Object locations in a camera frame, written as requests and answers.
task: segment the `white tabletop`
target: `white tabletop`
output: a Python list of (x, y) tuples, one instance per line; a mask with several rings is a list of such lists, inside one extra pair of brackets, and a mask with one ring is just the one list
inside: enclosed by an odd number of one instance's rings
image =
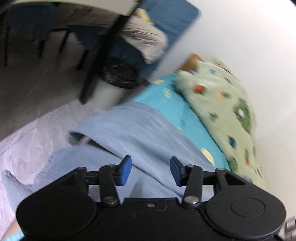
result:
[[(14, 2), (14, 4), (37, 1), (45, 2), (47, 0), (17, 0)], [(130, 15), (131, 11), (137, 4), (135, 0), (58, 0), (55, 2), (74, 3), (91, 7), (98, 7), (121, 15)]]

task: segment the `turquoise mattress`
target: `turquoise mattress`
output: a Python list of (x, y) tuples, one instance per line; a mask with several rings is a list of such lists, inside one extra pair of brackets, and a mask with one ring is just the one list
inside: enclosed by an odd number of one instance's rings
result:
[(156, 80), (133, 101), (141, 102), (158, 110), (180, 129), (198, 149), (217, 167), (230, 170), (224, 154), (208, 133), (198, 116), (183, 97), (175, 92), (176, 74)]

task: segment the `silver bolt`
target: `silver bolt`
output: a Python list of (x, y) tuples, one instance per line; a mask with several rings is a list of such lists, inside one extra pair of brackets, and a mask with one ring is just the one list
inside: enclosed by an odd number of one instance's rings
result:
[(185, 197), (184, 201), (190, 204), (196, 204), (200, 201), (200, 199), (195, 196), (188, 196), (188, 197)]
[(108, 196), (103, 199), (103, 202), (106, 204), (115, 204), (118, 202), (118, 199), (113, 196)]
[(154, 203), (148, 203), (147, 207), (155, 207)]

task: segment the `trash can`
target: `trash can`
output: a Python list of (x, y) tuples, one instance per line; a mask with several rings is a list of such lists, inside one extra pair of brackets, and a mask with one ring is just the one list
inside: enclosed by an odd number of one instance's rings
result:
[(119, 103), (129, 89), (138, 84), (135, 67), (120, 58), (107, 58), (104, 77), (95, 87), (93, 103), (102, 110), (108, 110)]

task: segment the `white wall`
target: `white wall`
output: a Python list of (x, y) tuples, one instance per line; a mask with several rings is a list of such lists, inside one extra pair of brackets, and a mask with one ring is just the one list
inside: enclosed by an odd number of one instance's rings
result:
[(202, 11), (151, 79), (190, 53), (217, 56), (243, 82), (257, 114), (268, 190), (296, 214), (296, 7), (289, 0), (189, 0)]

